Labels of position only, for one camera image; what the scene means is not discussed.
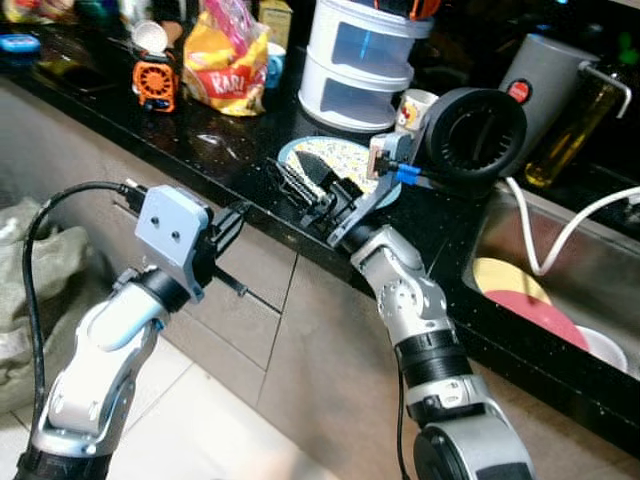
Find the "black cable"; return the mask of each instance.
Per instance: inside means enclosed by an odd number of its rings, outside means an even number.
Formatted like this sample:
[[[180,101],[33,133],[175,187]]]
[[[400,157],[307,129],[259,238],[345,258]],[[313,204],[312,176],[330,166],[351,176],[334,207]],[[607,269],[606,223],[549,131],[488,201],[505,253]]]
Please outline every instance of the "black cable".
[[[75,185],[62,192],[56,193],[40,208],[36,216],[31,221],[27,229],[24,245],[22,248],[22,282],[24,284],[29,322],[31,325],[31,342],[33,345],[33,417],[31,419],[31,435],[36,430],[38,419],[42,414],[45,402],[45,371],[44,371],[44,349],[42,340],[42,330],[40,328],[40,313],[38,311],[38,301],[36,290],[33,285],[32,253],[36,234],[40,229],[40,224],[47,214],[62,200],[86,190],[114,190],[122,195],[129,191],[125,184],[114,182],[86,182]]]
[[[407,466],[404,463],[404,454],[402,452],[402,423],[404,419],[404,381],[402,378],[402,370],[398,363],[398,425],[396,430],[396,453],[398,455],[398,465],[400,466],[400,475],[402,480],[411,480],[407,473]]]

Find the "patterned plate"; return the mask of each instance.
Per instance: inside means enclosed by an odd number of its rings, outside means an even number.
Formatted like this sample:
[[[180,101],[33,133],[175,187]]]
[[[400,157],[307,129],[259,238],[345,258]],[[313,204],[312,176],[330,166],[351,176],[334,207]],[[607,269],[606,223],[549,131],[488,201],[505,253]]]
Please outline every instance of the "patterned plate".
[[[322,157],[340,178],[349,177],[365,195],[373,192],[378,184],[376,180],[367,178],[369,150],[362,145],[334,137],[304,137],[287,143],[278,154],[278,162],[291,166],[318,194],[321,194],[322,191],[305,175],[295,154],[300,151]],[[401,185],[394,188],[378,208],[386,207],[394,202],[400,195],[400,189]]]

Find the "mug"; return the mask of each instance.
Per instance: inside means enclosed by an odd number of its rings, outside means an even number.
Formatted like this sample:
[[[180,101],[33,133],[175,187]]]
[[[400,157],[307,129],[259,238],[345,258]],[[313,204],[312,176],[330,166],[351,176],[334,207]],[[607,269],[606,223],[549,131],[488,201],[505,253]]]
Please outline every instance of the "mug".
[[[269,61],[267,62],[267,79],[265,80],[265,88],[278,88],[280,77],[284,70],[284,57],[287,51],[277,43],[269,42],[267,45]]]
[[[407,159],[409,163],[413,163],[424,136],[427,127],[427,111],[438,98],[434,93],[415,88],[410,88],[402,94],[396,114],[395,131],[411,135],[412,145]]]

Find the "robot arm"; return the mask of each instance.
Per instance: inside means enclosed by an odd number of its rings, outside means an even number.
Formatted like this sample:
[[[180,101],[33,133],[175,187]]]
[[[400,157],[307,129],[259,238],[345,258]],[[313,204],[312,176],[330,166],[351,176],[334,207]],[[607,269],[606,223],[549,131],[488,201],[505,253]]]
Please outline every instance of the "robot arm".
[[[16,480],[106,478],[158,331],[187,301],[200,301],[204,286],[221,273],[215,259],[242,227],[244,205],[214,217],[184,190],[141,192],[136,236],[155,266],[124,272],[111,297],[81,320],[74,356],[32,426]]]
[[[406,135],[373,137],[370,173],[381,158],[402,162],[409,147]],[[369,221],[369,213],[399,182],[398,175],[381,175],[376,190],[363,198],[348,179],[318,174],[322,165],[305,171],[316,185],[332,180],[327,194],[315,202],[294,171],[278,168],[310,205],[307,222],[316,221],[328,232],[331,246],[351,254],[352,265],[375,293],[408,388],[409,416],[421,429],[414,444],[419,478],[532,480],[529,454],[483,379],[473,374],[447,316],[444,292],[428,278],[419,252],[391,226],[377,228]]]
[[[420,479],[531,480],[533,465],[515,430],[473,374],[447,317],[446,299],[418,251],[386,225],[351,256],[375,292],[420,426]]]

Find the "sink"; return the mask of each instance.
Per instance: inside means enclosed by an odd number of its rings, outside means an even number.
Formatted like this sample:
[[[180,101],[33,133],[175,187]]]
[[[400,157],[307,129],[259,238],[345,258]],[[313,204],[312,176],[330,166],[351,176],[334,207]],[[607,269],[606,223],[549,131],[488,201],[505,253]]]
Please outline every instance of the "sink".
[[[525,198],[542,261],[574,213],[527,192]],[[498,187],[486,212],[474,258],[504,260],[532,275],[518,206],[506,185]],[[536,280],[576,325],[616,342],[627,356],[627,373],[640,379],[640,242],[587,219],[551,270]]]

